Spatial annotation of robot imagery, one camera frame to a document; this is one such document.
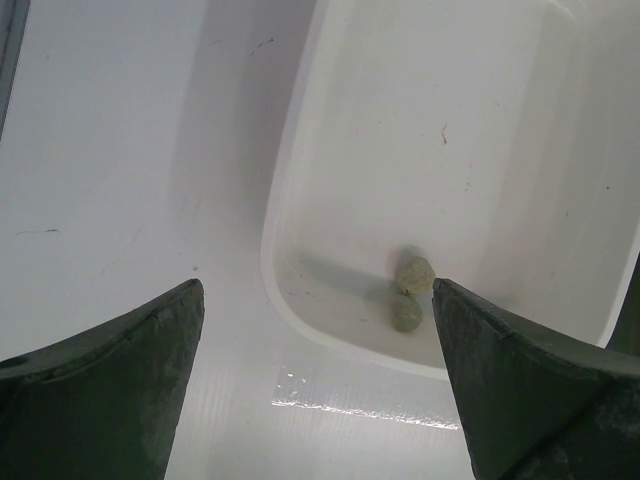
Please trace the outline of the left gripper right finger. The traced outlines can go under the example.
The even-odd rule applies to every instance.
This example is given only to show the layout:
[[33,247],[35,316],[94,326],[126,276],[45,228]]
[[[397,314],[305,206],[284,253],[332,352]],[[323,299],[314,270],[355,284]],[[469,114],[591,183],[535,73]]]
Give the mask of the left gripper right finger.
[[438,279],[433,310],[477,479],[636,479],[639,360]]

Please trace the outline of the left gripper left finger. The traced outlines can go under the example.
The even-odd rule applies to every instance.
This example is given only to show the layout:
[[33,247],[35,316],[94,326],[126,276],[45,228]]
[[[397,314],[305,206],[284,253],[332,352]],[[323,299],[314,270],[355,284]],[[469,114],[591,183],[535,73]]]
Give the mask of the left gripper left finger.
[[2,361],[2,478],[164,478],[203,323],[190,279]]

